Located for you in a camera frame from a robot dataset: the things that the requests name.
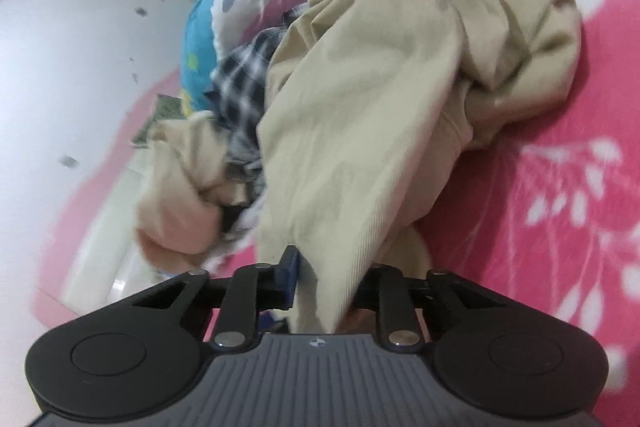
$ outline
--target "pink bed sheet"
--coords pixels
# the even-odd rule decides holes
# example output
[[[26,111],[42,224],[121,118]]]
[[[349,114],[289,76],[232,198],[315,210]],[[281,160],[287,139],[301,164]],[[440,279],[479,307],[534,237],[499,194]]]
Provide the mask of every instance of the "pink bed sheet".
[[[566,107],[465,153],[420,224],[435,266],[594,335],[607,427],[640,425],[640,5],[577,0]]]

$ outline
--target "metal screw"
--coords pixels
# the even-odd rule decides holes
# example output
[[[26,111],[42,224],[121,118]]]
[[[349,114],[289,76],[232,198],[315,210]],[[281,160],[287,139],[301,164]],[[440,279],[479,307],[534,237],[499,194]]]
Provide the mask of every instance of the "metal screw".
[[[220,347],[238,347],[244,343],[244,335],[240,331],[223,331],[213,341]]]
[[[398,330],[389,335],[389,342],[395,346],[415,346],[420,342],[420,335],[414,331]]]

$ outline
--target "floor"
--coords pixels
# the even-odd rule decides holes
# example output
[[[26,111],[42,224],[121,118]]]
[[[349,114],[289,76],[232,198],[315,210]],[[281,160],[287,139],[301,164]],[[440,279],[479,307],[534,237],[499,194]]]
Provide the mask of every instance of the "floor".
[[[177,67],[191,4],[0,0],[0,425],[38,413],[22,365],[44,333],[30,310],[42,245],[127,111]]]
[[[118,134],[118,139],[124,147],[129,146],[122,134]],[[66,266],[59,271],[54,266],[51,271],[60,275],[44,275],[45,280],[38,281],[38,288],[47,297],[55,296],[65,315],[67,310],[77,315],[96,311],[164,280],[143,260],[134,238],[135,207],[146,181],[148,154],[148,150],[138,149],[122,169],[113,164],[115,180],[113,184],[105,180],[108,193],[104,198],[98,196],[99,209],[90,217],[86,229],[79,226],[84,221],[79,216],[84,211],[80,205],[67,207],[61,215],[53,234],[65,235],[60,226],[64,219],[82,229],[78,230],[81,240],[76,248],[69,249],[71,255],[60,248],[49,248],[51,243],[47,243],[42,254],[48,259],[42,262],[66,261]],[[58,291],[49,290],[50,277],[58,279],[53,281],[60,288]],[[50,307],[42,306],[42,300],[42,295],[38,295],[34,303],[34,312],[41,323],[55,327],[68,320],[64,315],[54,316]]]

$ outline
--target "beige cloth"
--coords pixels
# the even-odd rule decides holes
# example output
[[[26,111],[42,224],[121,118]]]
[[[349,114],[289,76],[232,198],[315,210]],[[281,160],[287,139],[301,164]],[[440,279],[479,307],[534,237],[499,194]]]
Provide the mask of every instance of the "beige cloth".
[[[373,261],[412,263],[395,235],[430,211],[463,149],[565,99],[580,18],[574,0],[309,5],[268,74],[257,246],[269,263],[300,248],[292,327],[323,332]]]
[[[211,113],[161,120],[149,130],[150,172],[137,208],[136,235],[146,259],[169,273],[199,266],[218,240],[220,204],[246,201],[244,185],[225,177],[227,136]]]

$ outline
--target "black gripper pad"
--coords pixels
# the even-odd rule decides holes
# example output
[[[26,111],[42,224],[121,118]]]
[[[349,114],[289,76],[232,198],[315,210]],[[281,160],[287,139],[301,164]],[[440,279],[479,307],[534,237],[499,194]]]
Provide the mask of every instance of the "black gripper pad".
[[[33,427],[96,425],[48,414]],[[213,360],[186,397],[118,427],[602,427],[588,413],[520,421],[476,409],[444,389],[417,355],[370,335],[265,335]]]

